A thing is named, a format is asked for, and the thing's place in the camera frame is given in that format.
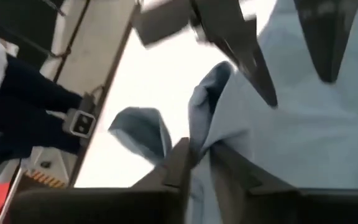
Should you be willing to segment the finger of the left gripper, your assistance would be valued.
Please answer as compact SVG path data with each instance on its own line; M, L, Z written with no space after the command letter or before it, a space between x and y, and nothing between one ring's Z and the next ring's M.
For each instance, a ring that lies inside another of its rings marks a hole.
M168 0L135 16L133 27L144 45L154 44L187 25L203 42L229 57L272 108L278 106L273 81L257 41L257 20L244 19L239 0Z
M358 0L293 0L319 78L334 83L339 75Z

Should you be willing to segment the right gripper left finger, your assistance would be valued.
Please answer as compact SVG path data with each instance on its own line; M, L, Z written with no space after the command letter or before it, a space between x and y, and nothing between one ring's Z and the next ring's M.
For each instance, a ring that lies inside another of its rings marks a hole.
M17 195L9 224L185 224L191 150L182 138L128 188L37 189Z

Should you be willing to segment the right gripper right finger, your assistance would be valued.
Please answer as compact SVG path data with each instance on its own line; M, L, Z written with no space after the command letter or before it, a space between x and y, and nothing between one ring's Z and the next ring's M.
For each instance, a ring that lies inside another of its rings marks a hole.
M358 189L294 187L221 142L211 170L224 224L358 224Z

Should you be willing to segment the teal grey shirt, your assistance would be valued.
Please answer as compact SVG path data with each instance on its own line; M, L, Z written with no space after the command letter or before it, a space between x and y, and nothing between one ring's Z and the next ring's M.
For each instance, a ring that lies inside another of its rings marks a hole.
M185 224L224 224L211 170L218 142L294 187L358 189L358 10L334 83L317 74L293 0L262 0L254 14L242 15L257 20L278 106L270 107L229 57L195 86ZM154 168L174 148L154 108L122 110L109 132Z

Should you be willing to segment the orange hazard stripe label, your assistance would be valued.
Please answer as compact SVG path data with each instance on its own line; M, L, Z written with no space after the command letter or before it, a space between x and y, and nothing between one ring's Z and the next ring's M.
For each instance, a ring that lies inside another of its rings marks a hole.
M25 172L25 176L29 177L30 179L40 184L49 186L51 188L64 188L66 186L66 183L64 181L38 170L35 171L28 170Z

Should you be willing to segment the person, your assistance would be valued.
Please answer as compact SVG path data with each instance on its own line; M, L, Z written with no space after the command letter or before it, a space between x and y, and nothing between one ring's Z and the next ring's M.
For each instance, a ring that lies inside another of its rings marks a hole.
M52 113L67 113L81 100L81 95L9 55L0 42L0 164L28 158L36 146L78 154L79 137L64 132L63 119Z

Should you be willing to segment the black aluminium table frame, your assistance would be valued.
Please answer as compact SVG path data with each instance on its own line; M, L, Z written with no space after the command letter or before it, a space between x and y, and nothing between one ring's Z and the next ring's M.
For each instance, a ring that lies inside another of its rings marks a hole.
M111 87L116 70L131 33L131 20L140 10L137 0L69 0L70 12L77 16L54 81L66 89L83 94L78 110L92 114L96 124L88 139L81 138L77 160L68 171L70 187L82 187L83 175L101 166L89 156L105 158L101 150L102 135L106 134L115 112Z

